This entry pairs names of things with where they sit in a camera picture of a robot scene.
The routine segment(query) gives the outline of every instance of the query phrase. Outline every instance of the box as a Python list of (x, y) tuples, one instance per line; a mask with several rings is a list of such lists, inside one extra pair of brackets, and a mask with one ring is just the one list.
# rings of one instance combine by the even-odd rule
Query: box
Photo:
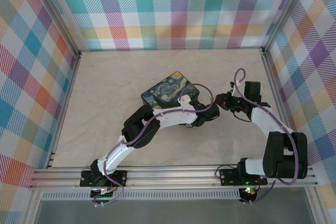
[[(185, 86), (190, 82), (180, 73), (174, 72), (155, 86), (141, 94), (144, 104), (154, 109), (168, 109), (180, 106), (177, 99)], [(183, 94), (189, 95), (192, 101), (197, 101), (200, 91), (195, 86), (189, 86)]]

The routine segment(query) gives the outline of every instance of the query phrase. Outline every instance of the plaid wallpaper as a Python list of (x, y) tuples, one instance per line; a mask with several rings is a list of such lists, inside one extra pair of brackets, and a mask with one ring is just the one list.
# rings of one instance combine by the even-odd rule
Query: plaid wallpaper
[(260, 47), (287, 0), (55, 1), (83, 49), (122, 50)]
[(41, 0), (0, 0), (0, 223), (17, 223), (42, 168), (75, 57)]
[(299, 0), (271, 60), (290, 124), (308, 136), (308, 162), (336, 223), (336, 0)]

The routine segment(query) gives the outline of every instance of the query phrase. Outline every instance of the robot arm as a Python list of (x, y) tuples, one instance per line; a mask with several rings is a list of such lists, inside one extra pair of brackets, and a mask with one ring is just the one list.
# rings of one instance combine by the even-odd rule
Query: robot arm
[(272, 115), (272, 109), (268, 103), (261, 102), (260, 82), (245, 82), (244, 96), (257, 105), (251, 104), (242, 97), (234, 97), (232, 91), (216, 96), (215, 103), (224, 110), (244, 112), (254, 122), (267, 138), (266, 149), (263, 158), (242, 158), (237, 167), (240, 175), (261, 175), (268, 178), (294, 178), (295, 157), (285, 155), (284, 150), (293, 152), (293, 146), (284, 128), (289, 132), (295, 142), (298, 152), (299, 170), (298, 179), (307, 175), (307, 137), (286, 127), (276, 116)]
[(204, 122), (219, 116), (219, 108), (215, 103), (208, 105), (209, 109), (206, 111), (202, 110), (208, 106), (191, 101), (188, 95), (182, 96), (179, 103), (181, 106), (170, 109), (153, 109), (149, 105), (143, 105), (129, 117), (124, 123), (117, 145), (104, 157), (96, 159), (91, 164), (95, 185), (104, 185), (106, 183), (104, 174), (112, 174), (132, 151), (149, 144), (158, 130), (173, 125), (199, 127)]

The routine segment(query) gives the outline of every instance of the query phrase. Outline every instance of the beige floor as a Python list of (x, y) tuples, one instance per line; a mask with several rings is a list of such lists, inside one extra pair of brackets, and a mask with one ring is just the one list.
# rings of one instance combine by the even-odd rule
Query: beige floor
[[(217, 94), (229, 90), (239, 67), (246, 69), (246, 80), (261, 82), (262, 100), (276, 110), (257, 49), (85, 52), (53, 166), (87, 166), (103, 156), (117, 141), (123, 122), (142, 105), (140, 94), (173, 72)], [(199, 89), (200, 101), (208, 103), (208, 94)], [(262, 157), (265, 145), (254, 123), (221, 110), (218, 119), (202, 127), (178, 125), (159, 131), (122, 165), (236, 163), (241, 157)]]

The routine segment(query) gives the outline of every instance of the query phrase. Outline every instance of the ventilation grille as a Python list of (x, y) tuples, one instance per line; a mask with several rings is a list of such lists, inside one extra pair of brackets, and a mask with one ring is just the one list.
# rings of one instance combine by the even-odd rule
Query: ventilation grille
[[(122, 200), (238, 199), (238, 189), (125, 190)], [(42, 200), (88, 200), (89, 190), (55, 190), (43, 193)]]
[(90, 190), (50, 190), (43, 192), (42, 200), (87, 200)]
[(237, 199), (238, 189), (217, 189), (217, 190), (130, 190), (125, 191), (122, 199), (155, 199), (155, 200), (181, 200), (181, 199)]

